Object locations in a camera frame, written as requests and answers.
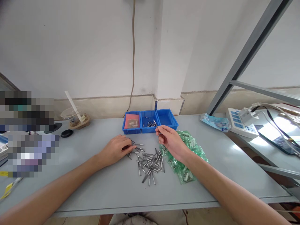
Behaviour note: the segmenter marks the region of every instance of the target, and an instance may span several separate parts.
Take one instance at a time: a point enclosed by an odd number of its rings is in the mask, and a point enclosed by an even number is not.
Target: floor
[[[230,215],[221,207],[205,209],[189,209],[187,220],[189,225],[237,225]],[[100,216],[50,218],[44,225],[98,225]]]

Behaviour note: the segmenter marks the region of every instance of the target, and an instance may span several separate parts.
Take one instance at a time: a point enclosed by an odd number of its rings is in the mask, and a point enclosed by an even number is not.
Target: white wall
[[[266,88],[300,85],[300,1],[292,1],[239,80]]]
[[[33,97],[130,95],[132,1],[7,1],[0,7],[0,72]],[[269,2],[137,0],[133,94],[217,90]],[[300,85],[299,11],[293,1],[241,81]]]
[[[130,95],[132,0],[15,0],[1,8],[0,70],[33,96]],[[153,93],[155,8],[137,0],[135,88]]]
[[[218,90],[269,2],[207,2],[183,92]],[[300,85],[299,11],[300,1],[293,1],[240,81],[262,87]]]

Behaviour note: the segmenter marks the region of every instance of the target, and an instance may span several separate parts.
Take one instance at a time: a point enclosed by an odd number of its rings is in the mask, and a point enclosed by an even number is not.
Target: plastic cup
[[[67,118],[71,122],[71,124],[74,126],[76,126],[80,123],[78,116],[81,117],[83,115],[83,113],[81,113],[82,108],[80,106],[76,106],[76,108],[77,108],[78,113],[76,113],[74,111],[73,107],[71,107],[71,108],[67,108],[60,114],[60,116],[62,118]]]

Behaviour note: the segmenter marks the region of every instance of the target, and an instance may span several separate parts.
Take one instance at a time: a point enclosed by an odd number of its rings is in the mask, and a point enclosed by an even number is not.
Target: right hand
[[[183,143],[176,130],[161,125],[155,129],[158,142],[164,145],[175,159],[184,163],[186,157],[192,151]]]

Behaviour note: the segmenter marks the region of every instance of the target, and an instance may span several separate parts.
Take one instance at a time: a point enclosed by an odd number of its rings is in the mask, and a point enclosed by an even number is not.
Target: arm
[[[278,212],[259,198],[233,182],[183,143],[175,130],[159,126],[159,143],[182,162],[239,224],[290,224]]]
[[[86,179],[116,163],[135,147],[131,146],[131,140],[125,135],[116,136],[100,153],[4,213],[0,217],[0,224],[43,224]]]

